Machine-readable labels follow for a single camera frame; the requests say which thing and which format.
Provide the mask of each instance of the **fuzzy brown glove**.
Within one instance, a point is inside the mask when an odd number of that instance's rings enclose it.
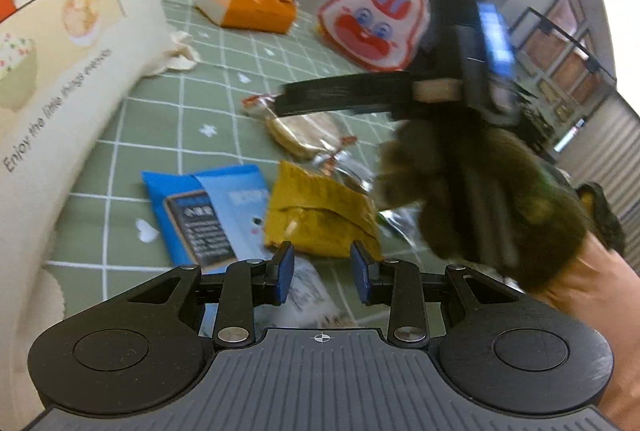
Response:
[[[560,185],[516,136],[479,125],[473,129],[473,137],[452,134],[447,143],[460,163],[493,177],[506,192],[519,259],[497,271],[525,290],[542,289],[577,255],[591,220],[577,195]],[[463,257],[464,235],[454,230],[438,148],[429,121],[399,128],[396,140],[381,146],[374,197],[387,208],[423,202],[422,237],[437,256],[455,261]]]

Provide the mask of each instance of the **green checkered tablecloth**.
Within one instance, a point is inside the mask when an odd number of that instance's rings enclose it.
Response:
[[[191,173],[233,164],[257,164],[268,184],[278,161],[289,159],[264,124],[245,116],[242,98],[277,92],[281,84],[360,71],[314,37],[314,19],[299,13],[289,35],[217,28],[192,7],[194,0],[162,0],[169,23],[194,37],[204,62],[189,73],[144,78],[116,111],[88,158],[57,226],[46,268],[62,285],[70,316],[169,270],[140,172]],[[376,167],[377,145],[392,127],[382,114],[341,114],[359,139],[353,156]],[[427,249],[414,250],[381,231],[385,255],[441,272]],[[338,308],[361,326],[386,327],[388,309],[358,301],[347,260],[313,264]],[[428,306],[442,333],[438,307]]]

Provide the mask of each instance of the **ribbed gray surface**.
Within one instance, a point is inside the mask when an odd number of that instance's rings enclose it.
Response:
[[[640,272],[640,118],[615,93],[564,151],[558,165],[572,185],[597,182],[626,235],[625,258]]]
[[[427,355],[375,331],[270,330],[261,344],[223,351],[180,400],[126,419],[51,411],[36,431],[604,431],[594,409],[556,419],[492,413],[444,382]]]

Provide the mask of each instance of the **blue snack package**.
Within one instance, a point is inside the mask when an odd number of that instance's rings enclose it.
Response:
[[[270,259],[263,221],[269,191],[255,165],[168,175],[143,172],[171,259],[222,272],[234,261]]]

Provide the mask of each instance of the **black circular pad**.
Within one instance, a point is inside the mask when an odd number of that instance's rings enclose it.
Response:
[[[546,371],[560,366],[569,356],[569,348],[560,337],[532,328],[498,335],[494,352],[505,364],[523,371]]]
[[[439,346],[442,369],[460,391],[521,415],[599,401],[613,370],[602,335],[533,299],[477,306]]]
[[[128,330],[101,330],[78,341],[74,356],[97,371],[118,371],[139,363],[149,351],[144,335]]]
[[[71,411],[123,415],[184,392],[205,364],[197,334],[162,305],[97,307],[50,328],[31,347],[29,371],[41,397]]]

